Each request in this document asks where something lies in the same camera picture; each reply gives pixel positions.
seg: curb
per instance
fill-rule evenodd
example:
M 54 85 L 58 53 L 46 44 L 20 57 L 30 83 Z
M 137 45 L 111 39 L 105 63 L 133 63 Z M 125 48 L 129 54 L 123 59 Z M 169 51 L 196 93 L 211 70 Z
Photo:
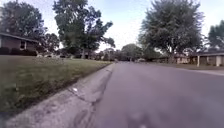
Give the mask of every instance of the curb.
M 85 128 L 101 100 L 115 64 L 9 119 L 6 128 Z

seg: asphalt road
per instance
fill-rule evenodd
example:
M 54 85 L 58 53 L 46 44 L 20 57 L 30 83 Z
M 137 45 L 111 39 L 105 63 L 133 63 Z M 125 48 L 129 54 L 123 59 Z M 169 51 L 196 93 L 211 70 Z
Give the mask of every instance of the asphalt road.
M 224 76 L 118 63 L 94 128 L 224 128 Z

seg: brick house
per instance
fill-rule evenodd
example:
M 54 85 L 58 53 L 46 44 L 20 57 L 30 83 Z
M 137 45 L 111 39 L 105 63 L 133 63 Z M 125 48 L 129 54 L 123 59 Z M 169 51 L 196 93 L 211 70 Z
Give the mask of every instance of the brick house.
M 10 35 L 7 33 L 0 33 L 0 47 L 7 47 L 10 50 L 13 48 L 19 50 L 36 51 L 36 45 L 39 42 L 19 36 Z

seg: grass lawn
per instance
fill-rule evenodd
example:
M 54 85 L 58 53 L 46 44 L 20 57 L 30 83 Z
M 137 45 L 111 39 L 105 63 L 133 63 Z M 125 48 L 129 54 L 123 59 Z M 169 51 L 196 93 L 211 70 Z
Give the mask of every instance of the grass lawn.
M 0 117 L 10 117 L 109 62 L 0 56 Z
M 167 64 L 167 63 L 153 63 L 153 64 L 175 68 L 184 68 L 189 70 L 224 70 L 224 67 L 205 66 L 205 65 L 200 65 L 200 67 L 197 67 L 197 65 L 193 64 Z

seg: house roof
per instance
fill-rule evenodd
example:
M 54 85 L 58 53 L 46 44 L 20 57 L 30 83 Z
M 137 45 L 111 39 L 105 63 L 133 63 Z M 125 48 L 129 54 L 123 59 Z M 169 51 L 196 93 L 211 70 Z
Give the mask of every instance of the house roof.
M 0 32 L 0 36 L 7 36 L 7 37 L 12 37 L 12 38 L 20 39 L 20 40 L 25 40 L 25 41 L 39 43 L 37 40 L 32 40 L 32 39 L 28 39 L 28 38 L 24 38 L 24 37 L 20 37 L 20 36 L 14 36 L 14 35 L 11 35 L 11 34 L 8 34 L 8 33 L 1 33 Z
M 224 51 L 197 52 L 193 53 L 190 56 L 217 56 L 217 55 L 224 55 Z

